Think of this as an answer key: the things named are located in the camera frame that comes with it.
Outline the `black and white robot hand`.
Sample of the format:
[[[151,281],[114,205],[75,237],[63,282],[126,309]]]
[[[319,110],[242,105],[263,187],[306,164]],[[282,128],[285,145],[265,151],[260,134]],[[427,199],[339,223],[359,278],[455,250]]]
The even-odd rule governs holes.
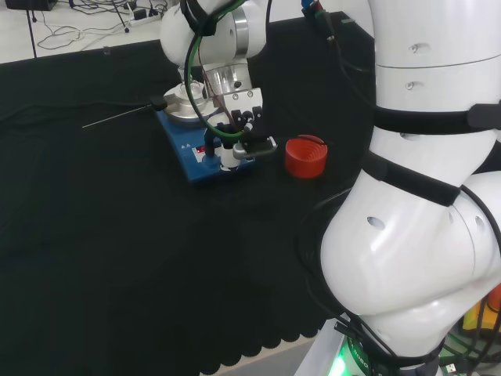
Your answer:
[[[273,153],[277,143],[265,124],[260,89],[249,89],[220,96],[226,119],[217,122],[225,133],[224,143],[232,146],[238,161]]]

